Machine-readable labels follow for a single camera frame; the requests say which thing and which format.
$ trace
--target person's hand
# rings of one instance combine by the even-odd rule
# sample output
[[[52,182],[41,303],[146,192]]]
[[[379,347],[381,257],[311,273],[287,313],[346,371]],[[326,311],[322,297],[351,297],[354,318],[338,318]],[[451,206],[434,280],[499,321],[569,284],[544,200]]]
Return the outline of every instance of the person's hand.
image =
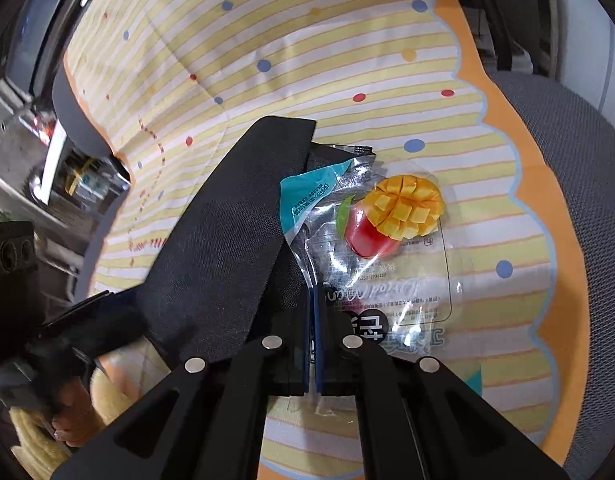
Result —
[[[59,400],[63,410],[52,419],[57,440],[70,447],[81,447],[105,427],[79,378],[61,387]]]

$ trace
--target diced mango image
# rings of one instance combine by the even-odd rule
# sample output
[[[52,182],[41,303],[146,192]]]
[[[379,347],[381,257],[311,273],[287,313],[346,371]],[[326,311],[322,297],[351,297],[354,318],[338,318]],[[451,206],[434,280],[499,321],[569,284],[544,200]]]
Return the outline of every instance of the diced mango image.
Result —
[[[408,204],[402,198],[399,198],[396,201],[396,205],[394,206],[394,209],[392,209],[391,216],[392,218],[396,218],[397,220],[400,220],[401,222],[406,222],[411,212],[412,212],[412,205]]]
[[[429,180],[413,175],[381,180],[361,205],[379,233],[399,241],[435,231],[445,211],[439,189]]]
[[[440,195],[441,193],[433,183],[421,178],[418,180],[414,193],[412,193],[412,198],[414,200],[424,201],[431,200],[433,197]]]
[[[438,227],[439,227],[438,221],[435,220],[432,216],[430,216],[428,217],[425,224],[421,225],[421,227],[419,228],[419,235],[425,236],[430,233],[433,233],[434,231],[436,231],[436,229],[438,229]]]
[[[403,186],[403,175],[391,176],[387,180],[387,192],[398,195],[401,193],[401,186]]]
[[[426,202],[421,202],[421,206],[423,206],[425,208],[428,208],[430,210],[430,215],[435,220],[438,220],[439,217],[445,211],[445,203],[444,202],[433,202],[431,200],[428,200]]]
[[[426,209],[425,207],[417,206],[412,211],[412,214],[410,215],[408,220],[411,222],[415,222],[417,224],[423,224],[427,220],[429,214],[430,214],[429,209]]]
[[[403,238],[414,238],[419,234],[419,224],[406,224],[403,228]]]
[[[401,222],[393,218],[387,218],[377,226],[377,231],[382,235],[392,238],[392,235],[396,234],[399,227],[401,227]]]
[[[389,211],[382,211],[376,206],[370,206],[365,208],[365,215],[369,222],[376,227],[389,216]]]
[[[410,197],[416,189],[416,177],[412,175],[403,176],[403,186],[401,187],[401,196]]]
[[[384,194],[374,201],[374,205],[382,211],[389,211],[396,203],[395,195]]]

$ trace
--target black circular label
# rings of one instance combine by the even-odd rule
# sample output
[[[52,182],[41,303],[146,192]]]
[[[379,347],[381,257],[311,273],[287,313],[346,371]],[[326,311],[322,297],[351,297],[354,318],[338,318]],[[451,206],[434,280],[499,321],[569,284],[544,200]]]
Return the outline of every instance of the black circular label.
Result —
[[[387,316],[376,308],[369,308],[358,315],[355,332],[366,339],[380,343],[387,337],[389,324]]]
[[[359,315],[353,310],[344,310],[343,313],[350,316],[351,327],[354,329],[354,333],[359,335]]]

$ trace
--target green leaf image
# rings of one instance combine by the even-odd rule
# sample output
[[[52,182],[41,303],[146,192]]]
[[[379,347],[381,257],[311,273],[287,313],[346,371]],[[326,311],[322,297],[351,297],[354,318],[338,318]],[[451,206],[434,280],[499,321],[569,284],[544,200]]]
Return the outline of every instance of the green leaf image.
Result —
[[[341,240],[345,238],[345,228],[347,227],[348,218],[350,218],[351,201],[353,198],[353,194],[347,196],[345,200],[341,202],[339,210],[336,213],[336,231],[338,232]]]

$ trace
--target metal screw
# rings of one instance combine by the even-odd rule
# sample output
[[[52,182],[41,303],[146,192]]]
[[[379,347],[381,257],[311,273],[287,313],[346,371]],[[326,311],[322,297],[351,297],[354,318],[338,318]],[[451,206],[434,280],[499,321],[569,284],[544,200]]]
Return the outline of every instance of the metal screw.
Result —
[[[205,368],[205,361],[200,357],[193,357],[185,362],[185,370],[191,374],[202,372]]]
[[[343,346],[345,346],[345,348],[354,349],[360,347],[362,344],[363,339],[357,335],[347,335],[343,338]]]
[[[268,335],[267,337],[264,337],[262,344],[268,350],[273,350],[283,344],[283,339],[277,335]]]
[[[441,368],[441,365],[434,357],[424,357],[419,361],[419,366],[421,367],[421,370],[428,372],[429,374],[438,372],[439,368]]]

